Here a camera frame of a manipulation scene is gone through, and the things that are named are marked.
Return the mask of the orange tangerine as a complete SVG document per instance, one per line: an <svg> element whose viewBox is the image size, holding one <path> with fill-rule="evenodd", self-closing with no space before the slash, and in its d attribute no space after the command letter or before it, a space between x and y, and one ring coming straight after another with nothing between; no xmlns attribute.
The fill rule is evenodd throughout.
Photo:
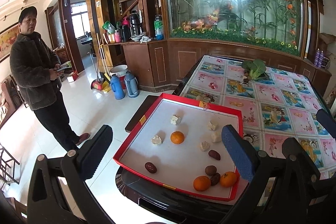
<svg viewBox="0 0 336 224"><path fill-rule="evenodd" d="M182 144L185 141L185 135L180 131L175 131L170 135L170 140L174 144Z"/></svg>
<svg viewBox="0 0 336 224"><path fill-rule="evenodd" d="M230 188L235 185L237 179L236 173L228 171L220 177L219 183L223 188Z"/></svg>
<svg viewBox="0 0 336 224"><path fill-rule="evenodd" d="M198 192L204 192L211 186L211 180L207 176L198 176L193 181L193 187Z"/></svg>

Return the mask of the dark red date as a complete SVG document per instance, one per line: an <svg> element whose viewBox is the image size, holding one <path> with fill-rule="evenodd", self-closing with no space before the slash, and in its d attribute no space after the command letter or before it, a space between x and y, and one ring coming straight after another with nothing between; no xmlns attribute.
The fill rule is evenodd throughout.
<svg viewBox="0 0 336 224"><path fill-rule="evenodd" d="M146 162L145 169L152 174L157 172L157 167L152 162Z"/></svg>
<svg viewBox="0 0 336 224"><path fill-rule="evenodd" d="M221 155L215 150L210 150L208 152L208 155L215 160L220 160L221 159Z"/></svg>
<svg viewBox="0 0 336 224"><path fill-rule="evenodd" d="M221 180L221 175L219 173L215 173L213 176L210 178L211 186L215 186L219 183Z"/></svg>

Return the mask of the brown kiwi fruit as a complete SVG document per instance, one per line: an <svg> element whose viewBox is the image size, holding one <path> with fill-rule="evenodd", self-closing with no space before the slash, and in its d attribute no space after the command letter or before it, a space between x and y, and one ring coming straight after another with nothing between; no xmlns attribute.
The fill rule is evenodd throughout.
<svg viewBox="0 0 336 224"><path fill-rule="evenodd" d="M216 173L217 173L217 167L216 166L214 166L214 165L208 165L208 166L206 166L206 168L205 168L205 174L207 176L213 176Z"/></svg>

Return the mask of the white sugarcane piece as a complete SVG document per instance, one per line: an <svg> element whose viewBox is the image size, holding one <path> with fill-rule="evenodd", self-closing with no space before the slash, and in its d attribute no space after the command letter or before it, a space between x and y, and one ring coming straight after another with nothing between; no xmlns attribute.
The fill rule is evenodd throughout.
<svg viewBox="0 0 336 224"><path fill-rule="evenodd" d="M153 145L161 145L162 144L162 138L158 135L154 135L152 138L151 138L151 142Z"/></svg>
<svg viewBox="0 0 336 224"><path fill-rule="evenodd" d="M213 143L219 143L222 141L222 134L220 131L215 131L211 133L211 141Z"/></svg>
<svg viewBox="0 0 336 224"><path fill-rule="evenodd" d="M170 118L170 123L173 125L178 125L181 122L181 117L177 116L177 115L172 115Z"/></svg>
<svg viewBox="0 0 336 224"><path fill-rule="evenodd" d="M216 121L209 121L208 124L207 124L207 128L210 130L210 131L215 131L218 127L218 123Z"/></svg>
<svg viewBox="0 0 336 224"><path fill-rule="evenodd" d="M210 146L210 143L208 143L207 141L201 141L199 143L199 148L202 152L208 151Z"/></svg>

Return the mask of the fruit pattern tablecloth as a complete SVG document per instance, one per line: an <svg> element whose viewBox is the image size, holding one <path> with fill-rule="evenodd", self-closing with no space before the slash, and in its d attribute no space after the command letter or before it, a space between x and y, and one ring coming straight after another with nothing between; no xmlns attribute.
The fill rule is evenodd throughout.
<svg viewBox="0 0 336 224"><path fill-rule="evenodd" d="M271 157L283 157L284 140L296 138L321 178L331 178L335 174L335 139L317 121L316 113L323 108L323 100L309 80L297 73L267 67L269 79L253 81L246 78L240 61L226 67L240 67L241 78L203 75L196 70L180 95L240 110L244 139Z"/></svg>

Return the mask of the green leafy vegetable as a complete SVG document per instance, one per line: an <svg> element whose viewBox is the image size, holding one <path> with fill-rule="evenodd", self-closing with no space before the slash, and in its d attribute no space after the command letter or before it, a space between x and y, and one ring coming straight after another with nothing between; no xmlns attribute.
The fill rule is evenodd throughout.
<svg viewBox="0 0 336 224"><path fill-rule="evenodd" d="M254 81L269 79L269 75L266 73L266 65L261 59L255 59L254 61L244 60L241 66Z"/></svg>

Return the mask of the red white tray box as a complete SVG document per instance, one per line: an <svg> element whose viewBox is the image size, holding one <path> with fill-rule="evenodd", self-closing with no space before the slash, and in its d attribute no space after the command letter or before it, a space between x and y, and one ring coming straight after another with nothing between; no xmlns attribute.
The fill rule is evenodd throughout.
<svg viewBox="0 0 336 224"><path fill-rule="evenodd" d="M180 124L170 123L172 115L181 117ZM224 144L211 141L211 131L207 128L209 121L218 123L216 131L230 124L239 135L243 135L241 111L163 93L142 116L113 158L124 169L160 186L208 200L234 200L237 184L230 188L217 184L204 192L193 187L194 179L205 175L208 165L216 166L220 174L238 171ZM175 131L185 135L182 144L171 142L170 135ZM161 145L152 144L154 135L162 138ZM201 141L210 143L208 151L200 150ZM208 155L210 150L217 151L221 159L211 158ZM146 162L152 162L157 172L149 173L145 169Z"/></svg>

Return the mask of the red dustpan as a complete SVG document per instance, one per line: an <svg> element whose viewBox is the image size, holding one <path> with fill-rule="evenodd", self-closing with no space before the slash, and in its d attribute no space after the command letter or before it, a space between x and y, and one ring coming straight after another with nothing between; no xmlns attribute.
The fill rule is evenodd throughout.
<svg viewBox="0 0 336 224"><path fill-rule="evenodd" d="M92 81L91 83L91 90L96 89L96 90L103 90L103 83L104 79L103 78L97 78Z"/></svg>

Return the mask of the person in dark coat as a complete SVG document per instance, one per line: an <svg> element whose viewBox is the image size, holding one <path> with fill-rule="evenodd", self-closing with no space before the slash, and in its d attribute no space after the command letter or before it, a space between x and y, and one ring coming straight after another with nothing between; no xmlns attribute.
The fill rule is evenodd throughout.
<svg viewBox="0 0 336 224"><path fill-rule="evenodd" d="M18 20L19 34L10 51L10 70L20 93L38 121L66 150L77 150L89 133L77 135L70 126L60 91L61 63L58 56L35 31L37 9L23 9Z"/></svg>

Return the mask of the grey blue thermos jug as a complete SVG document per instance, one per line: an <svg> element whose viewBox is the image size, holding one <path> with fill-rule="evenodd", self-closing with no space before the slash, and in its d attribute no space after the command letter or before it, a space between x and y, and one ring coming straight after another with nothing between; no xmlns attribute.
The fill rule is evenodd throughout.
<svg viewBox="0 0 336 224"><path fill-rule="evenodd" d="M130 98L137 97L139 95L138 82L135 76L131 73L131 71L126 72L124 81L125 81L128 97Z"/></svg>

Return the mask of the white bucket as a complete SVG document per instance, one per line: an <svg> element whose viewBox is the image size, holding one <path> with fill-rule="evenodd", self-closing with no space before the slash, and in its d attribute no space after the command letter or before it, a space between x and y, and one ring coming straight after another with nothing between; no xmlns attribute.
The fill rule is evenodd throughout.
<svg viewBox="0 0 336 224"><path fill-rule="evenodd" d="M124 77L128 71L128 67L125 64L117 65L113 67L109 72L110 75L116 75L117 77Z"/></svg>

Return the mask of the wooden low cabinet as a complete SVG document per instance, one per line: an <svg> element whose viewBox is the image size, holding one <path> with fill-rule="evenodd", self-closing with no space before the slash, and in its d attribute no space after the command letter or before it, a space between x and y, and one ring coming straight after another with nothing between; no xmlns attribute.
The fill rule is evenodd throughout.
<svg viewBox="0 0 336 224"><path fill-rule="evenodd" d="M255 59L264 61L268 67L305 76L320 95L325 94L331 77L329 71L316 67L308 59L234 42L169 38L147 43L104 44L103 48L109 67L126 64L139 88L148 92L182 90L196 70L203 75L239 79L243 70L226 66Z"/></svg>

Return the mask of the black thermos flask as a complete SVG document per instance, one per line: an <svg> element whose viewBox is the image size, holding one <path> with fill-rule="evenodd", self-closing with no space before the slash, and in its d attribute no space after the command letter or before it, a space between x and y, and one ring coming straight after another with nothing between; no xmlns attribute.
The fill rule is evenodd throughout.
<svg viewBox="0 0 336 224"><path fill-rule="evenodd" d="M129 15L129 23L131 36L140 35L142 33L139 14L136 11L132 11L132 13Z"/></svg>

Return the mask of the green label water bottle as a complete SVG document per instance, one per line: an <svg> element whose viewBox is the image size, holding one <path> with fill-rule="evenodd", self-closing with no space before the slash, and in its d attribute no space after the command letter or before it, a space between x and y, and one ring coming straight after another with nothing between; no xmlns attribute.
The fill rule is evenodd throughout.
<svg viewBox="0 0 336 224"><path fill-rule="evenodd" d="M163 20L161 15L156 15L154 19L154 30L155 30L155 38L157 40L164 39L164 31L163 31Z"/></svg>

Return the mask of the framed wall painting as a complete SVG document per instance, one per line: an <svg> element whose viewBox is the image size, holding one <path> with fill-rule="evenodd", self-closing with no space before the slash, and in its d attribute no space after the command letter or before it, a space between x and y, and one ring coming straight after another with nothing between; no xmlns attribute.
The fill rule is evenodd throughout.
<svg viewBox="0 0 336 224"><path fill-rule="evenodd" d="M16 38L19 34L19 25L18 23L13 24L1 31L0 37L0 61L6 59L10 55L10 50L13 43L16 41Z"/></svg>

